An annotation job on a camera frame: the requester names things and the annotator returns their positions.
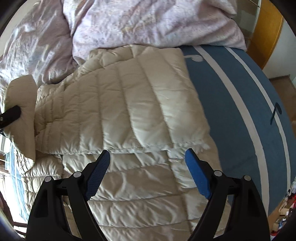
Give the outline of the beige quilted down jacket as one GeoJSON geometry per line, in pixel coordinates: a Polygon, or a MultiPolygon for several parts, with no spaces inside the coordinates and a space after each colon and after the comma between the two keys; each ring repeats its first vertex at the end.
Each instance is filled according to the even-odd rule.
{"type": "Polygon", "coordinates": [[[184,160],[193,149],[219,169],[217,147],[179,48],[129,45],[94,50],[58,84],[33,77],[1,90],[21,117],[4,129],[13,143],[31,210],[46,176],[67,178],[103,150],[110,165],[89,207],[109,240],[187,240],[207,199],[184,160]]]}

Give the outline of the blue striped bed sheet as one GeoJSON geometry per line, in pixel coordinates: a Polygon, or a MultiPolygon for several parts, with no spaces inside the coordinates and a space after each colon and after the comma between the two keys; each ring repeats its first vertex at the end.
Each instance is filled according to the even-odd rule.
{"type": "Polygon", "coordinates": [[[295,177],[295,137],[271,82],[242,50],[179,48],[226,175],[250,175],[267,212],[295,177]]]}

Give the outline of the pink floral duvet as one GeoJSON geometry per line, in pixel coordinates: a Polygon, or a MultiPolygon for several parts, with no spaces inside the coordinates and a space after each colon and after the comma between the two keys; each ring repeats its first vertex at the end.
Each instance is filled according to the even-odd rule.
{"type": "Polygon", "coordinates": [[[39,1],[6,41],[1,96],[25,75],[37,86],[60,82],[94,49],[209,44],[245,50],[236,14],[236,1],[39,1]]]}

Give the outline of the wooden door frame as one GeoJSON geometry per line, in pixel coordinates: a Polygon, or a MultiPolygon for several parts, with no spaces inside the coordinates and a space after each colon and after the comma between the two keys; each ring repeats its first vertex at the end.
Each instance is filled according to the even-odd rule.
{"type": "Polygon", "coordinates": [[[247,49],[247,54],[261,69],[276,47],[283,20],[282,14],[271,1],[261,1],[257,23],[247,49]]]}

